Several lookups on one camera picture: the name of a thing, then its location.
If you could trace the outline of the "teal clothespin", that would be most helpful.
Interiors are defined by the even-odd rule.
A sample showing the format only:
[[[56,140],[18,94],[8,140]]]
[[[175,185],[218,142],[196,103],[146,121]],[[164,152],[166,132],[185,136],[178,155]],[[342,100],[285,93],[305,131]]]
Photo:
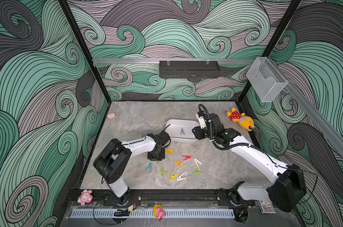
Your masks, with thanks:
[[[151,163],[151,162],[148,164],[148,167],[147,167],[147,169],[146,169],[146,172],[147,172],[147,173],[151,173],[151,172],[152,172],[152,163]]]

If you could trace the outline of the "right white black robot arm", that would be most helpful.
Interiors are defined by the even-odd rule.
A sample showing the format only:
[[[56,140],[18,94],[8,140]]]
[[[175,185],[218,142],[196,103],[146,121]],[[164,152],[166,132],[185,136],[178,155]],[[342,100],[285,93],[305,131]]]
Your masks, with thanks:
[[[239,199],[267,201],[284,212],[291,212],[306,195],[304,174],[299,166],[273,158],[237,130],[224,128],[216,114],[199,111],[196,117],[199,126],[192,129],[196,139],[208,138],[218,150],[230,150],[241,156],[269,180],[268,184],[241,183],[237,186]]]

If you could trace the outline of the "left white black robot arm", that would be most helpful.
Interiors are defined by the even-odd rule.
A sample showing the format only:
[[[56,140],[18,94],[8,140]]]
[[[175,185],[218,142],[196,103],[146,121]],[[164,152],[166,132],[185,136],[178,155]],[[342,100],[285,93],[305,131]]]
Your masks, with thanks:
[[[150,161],[165,159],[165,149],[171,142],[168,133],[162,131],[158,134],[147,134],[135,141],[121,142],[112,139],[95,159],[93,166],[107,182],[117,198],[128,197],[129,187],[122,175],[129,162],[135,156],[147,154]]]

